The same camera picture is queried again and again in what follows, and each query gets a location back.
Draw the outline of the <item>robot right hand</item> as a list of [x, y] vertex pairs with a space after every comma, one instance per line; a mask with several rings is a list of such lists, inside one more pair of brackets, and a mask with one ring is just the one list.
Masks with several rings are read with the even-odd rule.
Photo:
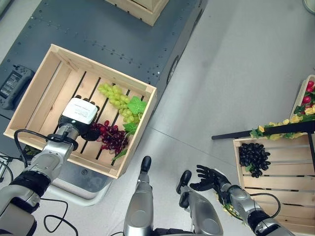
[[190, 183], [189, 186], [195, 191], [206, 191], [214, 189], [216, 192], [221, 192], [225, 184], [231, 184], [227, 177], [216, 169], [211, 169], [206, 166], [196, 165], [196, 172], [200, 181], [198, 183]]

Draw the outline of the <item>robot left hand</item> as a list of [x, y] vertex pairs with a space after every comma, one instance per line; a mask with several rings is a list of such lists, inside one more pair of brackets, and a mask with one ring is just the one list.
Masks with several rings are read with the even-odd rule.
[[69, 101], [60, 115], [58, 128], [64, 126], [70, 127], [84, 140], [96, 141], [100, 136], [100, 131], [96, 128], [92, 128], [92, 125], [97, 117], [98, 111], [99, 107], [96, 106], [94, 102], [76, 96]]

